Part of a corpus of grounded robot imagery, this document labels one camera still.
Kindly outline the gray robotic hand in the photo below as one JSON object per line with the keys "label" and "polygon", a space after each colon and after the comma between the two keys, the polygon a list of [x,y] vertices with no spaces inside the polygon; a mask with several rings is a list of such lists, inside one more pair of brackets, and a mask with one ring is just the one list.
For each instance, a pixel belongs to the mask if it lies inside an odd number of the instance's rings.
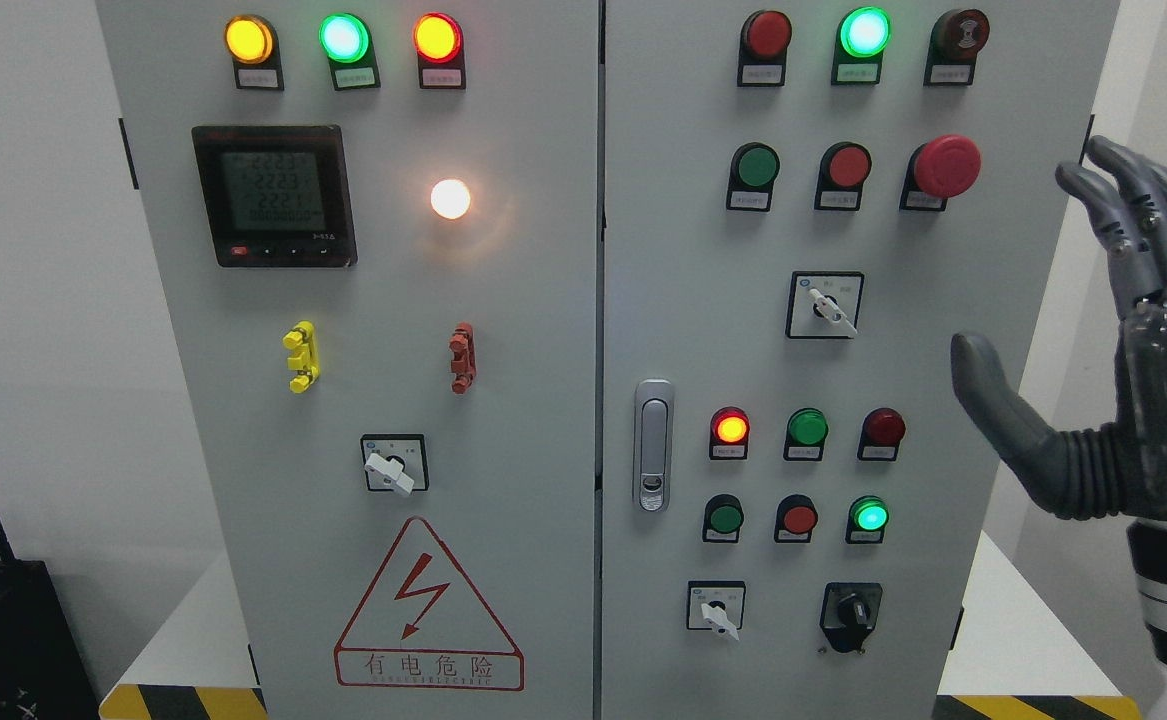
{"label": "gray robotic hand", "polygon": [[1167,167],[1095,135],[1092,169],[1063,161],[1057,183],[1086,207],[1118,316],[1117,415],[1055,429],[1009,387],[995,348],[953,334],[955,397],[1040,509],[1062,519],[1167,520]]}

